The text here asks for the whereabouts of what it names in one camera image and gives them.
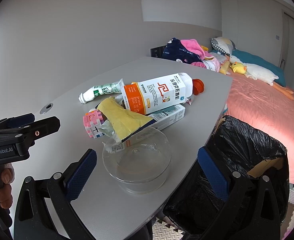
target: pink blanket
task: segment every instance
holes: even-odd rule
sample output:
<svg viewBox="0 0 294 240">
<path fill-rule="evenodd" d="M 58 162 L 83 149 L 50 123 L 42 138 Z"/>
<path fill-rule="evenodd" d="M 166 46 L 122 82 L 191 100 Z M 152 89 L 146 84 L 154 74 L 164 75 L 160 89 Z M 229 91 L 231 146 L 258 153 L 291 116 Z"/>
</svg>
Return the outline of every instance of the pink blanket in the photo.
<svg viewBox="0 0 294 240">
<path fill-rule="evenodd" d="M 229 71 L 233 82 L 227 114 L 279 140 L 286 148 L 294 184 L 294 101 L 270 85 Z"/>
</svg>

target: pile of clothes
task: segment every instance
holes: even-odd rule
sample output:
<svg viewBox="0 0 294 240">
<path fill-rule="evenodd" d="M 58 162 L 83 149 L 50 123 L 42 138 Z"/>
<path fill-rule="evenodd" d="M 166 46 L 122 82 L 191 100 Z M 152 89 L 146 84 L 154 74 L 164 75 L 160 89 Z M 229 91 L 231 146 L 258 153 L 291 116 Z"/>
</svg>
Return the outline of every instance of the pile of clothes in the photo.
<svg viewBox="0 0 294 240">
<path fill-rule="evenodd" d="M 194 39 L 178 40 L 172 38 L 167 43 L 162 58 L 203 67 L 215 72 L 219 72 L 220 69 L 219 61 L 208 53 L 208 48 L 199 45 Z"/>
</svg>

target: black trash bag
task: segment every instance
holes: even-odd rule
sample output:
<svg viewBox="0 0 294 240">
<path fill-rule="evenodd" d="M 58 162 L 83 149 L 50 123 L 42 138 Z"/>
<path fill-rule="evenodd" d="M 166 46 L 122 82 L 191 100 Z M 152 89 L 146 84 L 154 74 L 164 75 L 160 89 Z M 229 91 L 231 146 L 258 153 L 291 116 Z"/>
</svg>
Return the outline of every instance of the black trash bag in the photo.
<svg viewBox="0 0 294 240">
<path fill-rule="evenodd" d="M 263 160 L 283 158 L 281 169 L 271 167 L 263 173 L 271 180 L 282 221 L 289 198 L 287 149 L 268 134 L 232 116 L 227 115 L 224 120 L 211 136 L 207 148 L 217 160 L 224 161 L 230 171 L 240 172 L 257 185 L 258 179 L 247 172 Z M 251 198 L 246 196 L 243 199 L 227 236 L 233 235 L 240 228 Z M 196 162 L 168 200 L 163 213 L 183 231 L 191 234 L 190 237 L 195 237 L 193 235 L 201 235 L 206 230 L 223 205 L 224 202 L 215 196 L 207 177 Z"/>
</svg>

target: table surface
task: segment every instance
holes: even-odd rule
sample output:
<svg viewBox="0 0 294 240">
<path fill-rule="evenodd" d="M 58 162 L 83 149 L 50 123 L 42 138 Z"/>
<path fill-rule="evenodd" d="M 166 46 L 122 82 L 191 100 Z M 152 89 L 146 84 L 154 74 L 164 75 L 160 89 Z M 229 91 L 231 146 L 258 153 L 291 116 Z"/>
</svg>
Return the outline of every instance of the table surface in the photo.
<svg viewBox="0 0 294 240">
<path fill-rule="evenodd" d="M 193 79 L 204 82 L 205 91 L 186 107 L 185 116 L 162 130 L 172 147 L 170 174 L 157 190 L 135 195 L 123 190 L 106 171 L 102 151 L 107 137 L 90 138 L 82 117 L 106 96 L 85 105 L 78 96 L 94 85 L 124 79 L 125 84 L 159 76 L 186 72 Z M 63 172 L 70 163 L 78 161 L 88 148 L 97 152 L 97 166 L 89 177 L 83 192 L 71 202 L 80 219 L 97 240 L 122 240 L 143 226 L 164 201 L 174 192 L 197 158 L 198 149 L 205 145 L 219 118 L 231 87 L 232 78 L 220 73 L 184 63 L 159 58 L 143 57 L 100 74 L 55 99 L 52 109 L 43 115 L 35 113 L 36 120 L 50 116 L 60 119 L 60 130 L 37 140 L 30 148 L 30 158 L 14 163 L 16 172 L 14 199 L 26 176 L 46 179 L 57 171 Z M 49 212 L 59 233 L 66 236 L 53 206 L 47 201 Z"/>
</svg>

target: qr code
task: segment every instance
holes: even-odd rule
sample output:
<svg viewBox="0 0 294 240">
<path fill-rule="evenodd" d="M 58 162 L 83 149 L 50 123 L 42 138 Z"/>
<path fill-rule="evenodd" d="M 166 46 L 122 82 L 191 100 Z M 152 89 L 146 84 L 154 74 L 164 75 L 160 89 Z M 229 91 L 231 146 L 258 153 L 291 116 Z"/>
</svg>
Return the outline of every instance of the qr code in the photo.
<svg viewBox="0 0 294 240">
<path fill-rule="evenodd" d="M 124 149 L 124 144 L 123 143 L 120 143 L 118 145 L 114 145 L 111 147 L 111 151 L 112 152 L 118 152 L 118 151 L 121 151 Z"/>
</svg>

